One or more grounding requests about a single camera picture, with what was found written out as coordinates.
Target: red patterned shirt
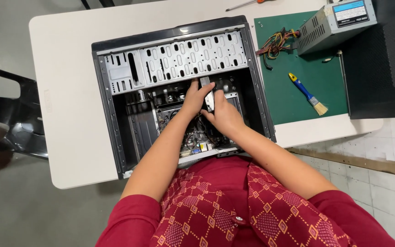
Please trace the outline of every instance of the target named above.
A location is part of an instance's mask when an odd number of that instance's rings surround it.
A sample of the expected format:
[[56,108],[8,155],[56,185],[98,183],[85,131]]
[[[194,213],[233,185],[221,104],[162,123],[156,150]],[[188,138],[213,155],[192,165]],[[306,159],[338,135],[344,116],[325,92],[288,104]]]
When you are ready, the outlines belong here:
[[343,192],[309,201],[284,188],[249,158],[212,158],[179,169],[160,204],[120,200],[100,246],[395,246]]

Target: wooden baseboard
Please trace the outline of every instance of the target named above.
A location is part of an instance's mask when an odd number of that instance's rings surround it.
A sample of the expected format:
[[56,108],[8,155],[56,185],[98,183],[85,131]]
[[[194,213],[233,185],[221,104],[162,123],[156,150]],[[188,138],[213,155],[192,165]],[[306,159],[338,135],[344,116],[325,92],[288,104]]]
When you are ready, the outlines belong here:
[[383,171],[395,174],[395,161],[389,160],[370,160],[362,157],[345,156],[337,153],[320,153],[308,149],[287,148],[291,153],[297,153],[323,160],[335,161],[347,165],[359,166],[371,170]]

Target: white table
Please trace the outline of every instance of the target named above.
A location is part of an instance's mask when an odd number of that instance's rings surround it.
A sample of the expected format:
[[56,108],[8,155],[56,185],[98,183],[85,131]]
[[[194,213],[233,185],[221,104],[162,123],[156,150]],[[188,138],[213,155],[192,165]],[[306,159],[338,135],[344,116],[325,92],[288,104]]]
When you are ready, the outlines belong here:
[[[274,0],[225,12],[245,0],[168,0],[34,17],[29,24],[53,184],[71,188],[117,179],[91,55],[93,42],[245,15],[254,18],[320,9],[325,0]],[[255,29],[251,28],[257,49]],[[347,114],[276,125],[291,147],[378,130],[382,119]]]

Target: brush bristles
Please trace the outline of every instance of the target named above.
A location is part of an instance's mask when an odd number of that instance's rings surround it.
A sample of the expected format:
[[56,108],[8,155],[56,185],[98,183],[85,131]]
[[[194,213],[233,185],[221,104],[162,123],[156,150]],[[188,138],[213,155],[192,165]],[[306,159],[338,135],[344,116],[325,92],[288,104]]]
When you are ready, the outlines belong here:
[[313,107],[318,115],[324,115],[329,109],[320,102]]

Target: person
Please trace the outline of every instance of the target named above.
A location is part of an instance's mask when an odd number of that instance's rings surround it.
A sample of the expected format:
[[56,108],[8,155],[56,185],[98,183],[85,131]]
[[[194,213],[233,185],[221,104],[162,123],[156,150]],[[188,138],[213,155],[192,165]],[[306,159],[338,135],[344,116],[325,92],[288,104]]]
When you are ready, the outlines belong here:
[[[97,247],[389,246],[380,224],[318,171],[245,125],[223,91],[194,79],[184,104],[140,160]],[[247,156],[176,169],[189,122],[203,114]]]

